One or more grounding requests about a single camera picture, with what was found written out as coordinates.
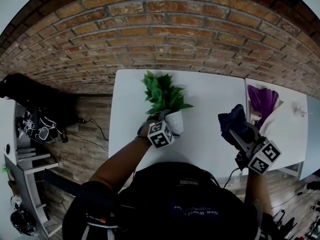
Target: person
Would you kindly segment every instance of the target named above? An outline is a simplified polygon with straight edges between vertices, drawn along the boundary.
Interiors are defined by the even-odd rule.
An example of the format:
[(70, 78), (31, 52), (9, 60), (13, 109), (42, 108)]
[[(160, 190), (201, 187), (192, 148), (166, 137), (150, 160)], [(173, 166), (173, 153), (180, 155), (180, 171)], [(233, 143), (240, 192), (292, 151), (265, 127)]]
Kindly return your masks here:
[[(156, 163), (137, 171), (131, 185), (117, 194), (151, 146), (148, 130), (148, 124), (142, 127), (83, 184), (114, 195), (121, 208), (106, 214), (95, 200), (76, 197), (63, 219), (64, 240), (270, 239), (267, 235), (277, 239), (267, 180), (253, 171), (244, 203), (221, 188), (209, 172), (184, 162)], [(88, 226), (90, 218), (119, 227)]]

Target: potted plant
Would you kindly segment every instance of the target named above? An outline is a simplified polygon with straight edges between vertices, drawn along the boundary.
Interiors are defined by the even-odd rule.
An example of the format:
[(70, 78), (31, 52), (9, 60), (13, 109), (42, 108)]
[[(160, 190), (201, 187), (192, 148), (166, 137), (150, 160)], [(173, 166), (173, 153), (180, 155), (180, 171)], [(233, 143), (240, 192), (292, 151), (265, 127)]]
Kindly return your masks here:
[(170, 130), (175, 134), (184, 131), (181, 110), (192, 108), (190, 104), (184, 102), (184, 95), (181, 87), (172, 85), (172, 75), (161, 74), (155, 76), (149, 70), (141, 80), (146, 86), (145, 101), (152, 103), (152, 108), (146, 112), (148, 115), (165, 112), (165, 121)]

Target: purple cloth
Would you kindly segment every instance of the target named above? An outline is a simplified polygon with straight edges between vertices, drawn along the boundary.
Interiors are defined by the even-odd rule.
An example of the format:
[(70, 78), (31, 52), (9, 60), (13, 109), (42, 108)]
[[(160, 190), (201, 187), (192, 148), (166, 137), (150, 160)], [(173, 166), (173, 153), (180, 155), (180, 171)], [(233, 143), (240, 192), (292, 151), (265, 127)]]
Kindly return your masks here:
[(274, 111), (279, 94), (274, 90), (257, 89), (252, 85), (248, 85), (248, 94), (253, 109), (261, 113), (261, 119), (254, 124), (260, 130), (268, 116)]

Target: dark blue cloth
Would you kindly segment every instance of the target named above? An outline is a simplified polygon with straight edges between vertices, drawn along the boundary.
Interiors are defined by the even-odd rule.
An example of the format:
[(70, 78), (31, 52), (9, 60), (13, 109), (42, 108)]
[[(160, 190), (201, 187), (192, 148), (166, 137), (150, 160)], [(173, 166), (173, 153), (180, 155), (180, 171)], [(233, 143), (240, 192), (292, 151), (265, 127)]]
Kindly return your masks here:
[(237, 143), (229, 132), (232, 129), (241, 138), (245, 138), (248, 131), (246, 114), (244, 107), (241, 104), (236, 105), (230, 113), (218, 114), (218, 119), (221, 128), (221, 136), (235, 146)]

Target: wooden floor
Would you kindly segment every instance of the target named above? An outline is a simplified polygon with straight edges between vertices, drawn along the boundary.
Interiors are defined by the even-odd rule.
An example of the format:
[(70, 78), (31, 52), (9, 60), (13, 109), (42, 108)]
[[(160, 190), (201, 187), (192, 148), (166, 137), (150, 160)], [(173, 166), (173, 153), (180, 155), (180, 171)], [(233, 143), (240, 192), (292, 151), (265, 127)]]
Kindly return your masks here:
[[(80, 118), (86, 121), (94, 119), (103, 129), (104, 135), (108, 138), (111, 103), (112, 98), (110, 97), (80, 97), (76, 107)], [(91, 122), (72, 125), (68, 127), (67, 130), (82, 139), (95, 142), (108, 150), (108, 142), (104, 140), (98, 127)], [(108, 159), (108, 152), (100, 146), (89, 141), (81, 140), (74, 135), (71, 133), (68, 134), (68, 143), (56, 143), (45, 146), (45, 148), (47, 148), (52, 157), (59, 162), (59, 167), (54, 168), (53, 171), (69, 180), (82, 184)], [(268, 172), (267, 179), (273, 207), (284, 203), (298, 192), (305, 193), (300, 196), (295, 196), (287, 203), (273, 209), (274, 214), (281, 209), (286, 211), (285, 217), (283, 218), (284, 223), (292, 217), (296, 218), (298, 224), (293, 229), (290, 237), (304, 236), (318, 215), (311, 207), (314, 206), (320, 198), (320, 194), (314, 193), (320, 193), (320, 191), (306, 190), (304, 187), (305, 182), (299, 182), (293, 176), (279, 171)], [(307, 181), (312, 181), (313, 179), (317, 180), (315, 176), (310, 176)], [(219, 184), (223, 186), (227, 178), (218, 178), (217, 180)], [(246, 176), (233, 176), (226, 188), (241, 200), (244, 200), (246, 183)], [(73, 201), (73, 197), (45, 182), (41, 184), (43, 186), (41, 193), (47, 200), (48, 211), (52, 218), (51, 224), (62, 222), (66, 210)], [(61, 240), (61, 230), (51, 239)]]

